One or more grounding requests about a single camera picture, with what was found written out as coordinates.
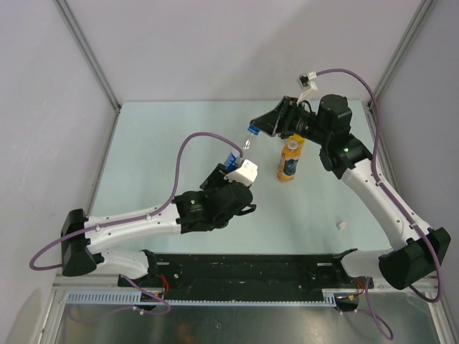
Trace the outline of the clear pepsi bottle blue cap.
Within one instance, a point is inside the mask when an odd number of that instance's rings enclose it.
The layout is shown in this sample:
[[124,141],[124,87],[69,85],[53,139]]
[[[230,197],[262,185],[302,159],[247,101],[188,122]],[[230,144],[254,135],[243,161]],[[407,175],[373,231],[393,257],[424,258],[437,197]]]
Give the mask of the clear pepsi bottle blue cap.
[[240,154],[240,152],[237,149],[233,148],[223,163],[225,169],[228,172],[234,171],[235,169],[239,168],[243,160],[250,159],[250,156],[255,151],[259,133],[260,130],[256,128],[254,125],[248,126],[245,133],[238,140],[238,146],[241,148],[242,154]]

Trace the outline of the orange drink bottle white cap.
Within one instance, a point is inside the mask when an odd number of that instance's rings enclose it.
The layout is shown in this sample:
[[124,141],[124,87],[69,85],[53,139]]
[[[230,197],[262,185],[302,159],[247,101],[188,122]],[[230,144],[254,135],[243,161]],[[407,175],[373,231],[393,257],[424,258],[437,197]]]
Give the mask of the orange drink bottle white cap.
[[295,178],[297,165],[301,157],[302,149],[294,140],[286,140],[280,154],[280,162],[277,169],[277,178],[280,182],[288,182]]

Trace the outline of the yellow honey pomelo bottle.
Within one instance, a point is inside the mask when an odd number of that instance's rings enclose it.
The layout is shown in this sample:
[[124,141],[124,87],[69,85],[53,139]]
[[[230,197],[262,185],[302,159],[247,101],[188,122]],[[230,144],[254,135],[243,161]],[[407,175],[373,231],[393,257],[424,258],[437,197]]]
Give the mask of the yellow honey pomelo bottle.
[[302,138],[302,137],[299,136],[299,135],[292,135],[292,136],[289,137],[289,140],[294,140],[294,141],[296,141],[297,144],[298,144],[298,147],[299,147],[300,149],[303,148],[304,143],[305,143],[305,139]]

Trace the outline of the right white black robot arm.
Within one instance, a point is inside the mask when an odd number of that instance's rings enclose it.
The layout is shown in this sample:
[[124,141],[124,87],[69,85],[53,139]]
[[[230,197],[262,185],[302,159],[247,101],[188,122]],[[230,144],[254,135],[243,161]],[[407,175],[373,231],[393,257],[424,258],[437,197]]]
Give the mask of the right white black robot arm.
[[351,119],[352,111],[343,96],[322,97],[317,112],[285,96],[273,110],[250,123],[271,137],[297,134],[318,144],[323,167],[354,191],[383,229],[390,250],[346,254],[332,267],[332,282],[348,287],[356,277],[383,277],[393,288],[403,290],[441,266],[451,237],[444,228],[433,229],[416,215],[372,167],[376,159],[351,134]]

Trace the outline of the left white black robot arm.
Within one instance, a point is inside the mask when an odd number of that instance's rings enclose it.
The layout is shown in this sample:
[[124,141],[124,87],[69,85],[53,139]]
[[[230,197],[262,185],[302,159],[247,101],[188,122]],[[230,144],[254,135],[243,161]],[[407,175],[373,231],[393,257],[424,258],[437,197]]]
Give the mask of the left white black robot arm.
[[124,274],[145,287],[153,285],[158,278],[153,253],[145,249],[130,252],[117,249],[117,245],[158,234],[226,227],[233,217],[256,209],[250,187],[257,170],[248,159],[230,172],[219,164],[198,191],[175,196],[166,206],[106,217],[87,216],[83,209],[70,211],[61,230],[63,275]]

